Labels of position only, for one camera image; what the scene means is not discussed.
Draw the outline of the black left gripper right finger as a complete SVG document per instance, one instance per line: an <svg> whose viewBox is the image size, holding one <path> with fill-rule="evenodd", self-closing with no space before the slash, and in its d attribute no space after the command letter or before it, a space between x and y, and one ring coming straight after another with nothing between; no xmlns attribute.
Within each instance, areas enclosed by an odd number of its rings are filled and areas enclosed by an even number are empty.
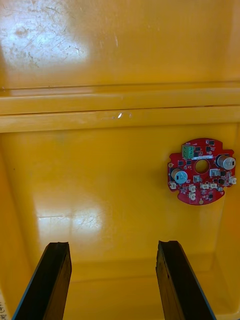
<svg viewBox="0 0 240 320"><path fill-rule="evenodd" d="M216 319L178 241L158 242L155 270L166 320Z"/></svg>

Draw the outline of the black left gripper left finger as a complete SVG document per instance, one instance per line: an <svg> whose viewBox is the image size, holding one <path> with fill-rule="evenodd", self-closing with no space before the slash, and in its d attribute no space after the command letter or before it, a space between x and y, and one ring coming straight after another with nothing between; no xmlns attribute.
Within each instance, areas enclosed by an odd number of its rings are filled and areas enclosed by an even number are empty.
<svg viewBox="0 0 240 320"><path fill-rule="evenodd" d="M49 243L12 318L14 320L62 320L71 274L69 243Z"/></svg>

